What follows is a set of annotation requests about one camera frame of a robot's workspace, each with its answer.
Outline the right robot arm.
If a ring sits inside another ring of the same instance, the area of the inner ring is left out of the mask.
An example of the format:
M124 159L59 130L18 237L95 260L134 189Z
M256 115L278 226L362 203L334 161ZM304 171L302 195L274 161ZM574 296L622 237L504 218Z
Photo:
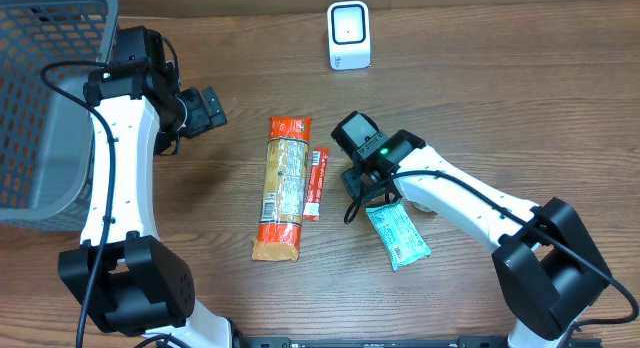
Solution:
M390 190L461 228L490 253L504 300L517 319L510 347L564 347L577 319L607 287L610 270L568 203L540 206L461 171L421 138L400 130L335 129L334 141L373 179L366 200Z

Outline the red snack stick packet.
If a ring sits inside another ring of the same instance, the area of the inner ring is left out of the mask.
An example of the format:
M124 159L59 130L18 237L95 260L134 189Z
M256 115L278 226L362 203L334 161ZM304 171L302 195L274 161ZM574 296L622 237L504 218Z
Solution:
M320 203L328 165L329 149L317 147L312 152L311 175L303 210L303 219L320 220Z

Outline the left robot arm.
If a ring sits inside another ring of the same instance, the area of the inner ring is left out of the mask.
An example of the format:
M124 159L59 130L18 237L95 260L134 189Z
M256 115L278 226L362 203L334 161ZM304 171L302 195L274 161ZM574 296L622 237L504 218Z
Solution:
M81 305L76 346L87 321L104 333L163 347L245 347L235 324L196 298L190 268L161 243L152 202L153 158L189 122L175 60L91 63L77 97L94 130L90 208L80 246L60 253L58 272Z

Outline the long orange pasta packet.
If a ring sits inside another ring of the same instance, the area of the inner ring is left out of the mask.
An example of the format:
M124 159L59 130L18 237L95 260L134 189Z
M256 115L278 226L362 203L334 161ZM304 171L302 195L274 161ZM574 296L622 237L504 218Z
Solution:
M272 116L255 261L297 261L311 136L309 117Z

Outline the green lid spice jar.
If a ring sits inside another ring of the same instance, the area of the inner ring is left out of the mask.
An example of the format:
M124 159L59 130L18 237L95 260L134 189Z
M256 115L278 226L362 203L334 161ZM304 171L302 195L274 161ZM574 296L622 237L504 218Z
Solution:
M435 211L433 211L432 209L428 208L427 206L421 205L419 203L416 202L412 202L412 205L418 209L419 211L425 212L425 213L434 213Z

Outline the teal wet wipes pack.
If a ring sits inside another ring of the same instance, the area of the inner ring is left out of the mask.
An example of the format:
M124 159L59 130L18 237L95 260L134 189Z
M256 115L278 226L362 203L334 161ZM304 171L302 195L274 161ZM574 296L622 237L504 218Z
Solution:
M431 255L402 202L367 208L366 214L389 254L393 271Z

